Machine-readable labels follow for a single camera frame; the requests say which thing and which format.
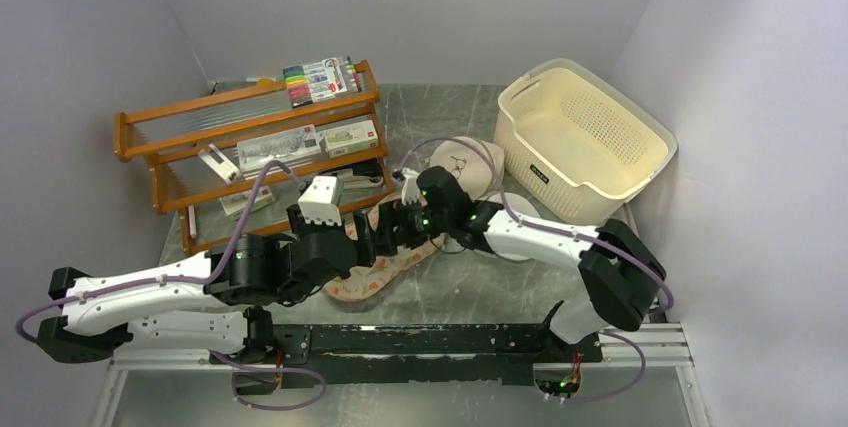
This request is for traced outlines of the floral mesh laundry bag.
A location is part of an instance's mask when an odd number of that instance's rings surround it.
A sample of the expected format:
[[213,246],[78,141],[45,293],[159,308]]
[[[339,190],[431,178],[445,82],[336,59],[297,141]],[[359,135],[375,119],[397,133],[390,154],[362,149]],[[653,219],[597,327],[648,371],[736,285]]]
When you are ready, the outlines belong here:
[[400,247],[394,256],[377,256],[375,263],[354,266],[347,278],[335,277],[322,287],[327,296],[343,302],[361,302],[373,297],[397,277],[433,256],[445,241],[442,234],[415,248]]

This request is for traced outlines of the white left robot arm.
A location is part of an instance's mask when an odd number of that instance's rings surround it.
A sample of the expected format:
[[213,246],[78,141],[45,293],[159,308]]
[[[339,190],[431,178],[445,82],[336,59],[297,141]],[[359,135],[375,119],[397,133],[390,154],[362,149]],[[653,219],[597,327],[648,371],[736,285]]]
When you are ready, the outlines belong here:
[[127,344],[177,348],[181,341],[264,362],[277,347],[267,306],[298,305],[377,257],[365,213],[355,213],[352,234],[306,213],[288,207],[290,234],[240,235],[221,249],[132,274],[57,269],[48,293],[60,312],[41,320],[31,340],[68,364],[105,360]]

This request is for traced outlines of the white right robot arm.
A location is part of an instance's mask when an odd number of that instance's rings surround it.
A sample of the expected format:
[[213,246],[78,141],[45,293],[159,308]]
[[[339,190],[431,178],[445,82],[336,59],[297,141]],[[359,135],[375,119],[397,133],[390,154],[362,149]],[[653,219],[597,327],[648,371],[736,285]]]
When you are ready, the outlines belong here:
[[539,338],[542,353],[562,361],[578,342],[606,327],[640,329],[665,285],[666,270],[624,222],[575,226],[520,214],[500,200],[474,200],[444,168],[416,179],[419,198],[380,205],[379,255],[421,246],[448,235],[467,250],[526,257],[571,269],[580,278],[581,299],[553,308]]

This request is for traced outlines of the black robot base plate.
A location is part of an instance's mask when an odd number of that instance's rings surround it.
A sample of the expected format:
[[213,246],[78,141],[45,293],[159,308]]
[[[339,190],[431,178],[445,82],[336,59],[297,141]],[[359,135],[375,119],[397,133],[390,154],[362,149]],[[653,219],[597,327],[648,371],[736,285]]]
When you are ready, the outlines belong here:
[[543,366],[602,359],[595,334],[576,344],[560,340],[544,323],[333,325],[276,324],[250,336],[231,356],[241,364],[285,368],[282,385],[499,381],[530,386]]

